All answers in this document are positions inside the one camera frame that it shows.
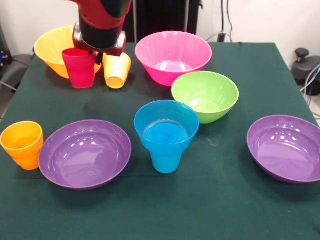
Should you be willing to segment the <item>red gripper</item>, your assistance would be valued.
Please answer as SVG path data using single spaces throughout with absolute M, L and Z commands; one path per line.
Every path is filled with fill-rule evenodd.
M 107 55 L 112 55 L 112 56 L 120 56 L 125 49 L 126 40 L 127 40 L 126 33 L 125 31 L 122 30 L 116 43 L 112 47 L 109 47 L 109 48 L 93 47 L 83 39 L 83 34 L 81 32 L 79 22 L 76 22 L 73 27 L 72 39 L 73 39 L 73 44 L 75 48 L 88 51 L 89 55 L 92 55 L 94 54 L 94 52 L 96 52 L 95 60 L 97 65 L 101 65 L 103 63 L 103 57 L 104 57 L 103 53 L 106 53 Z

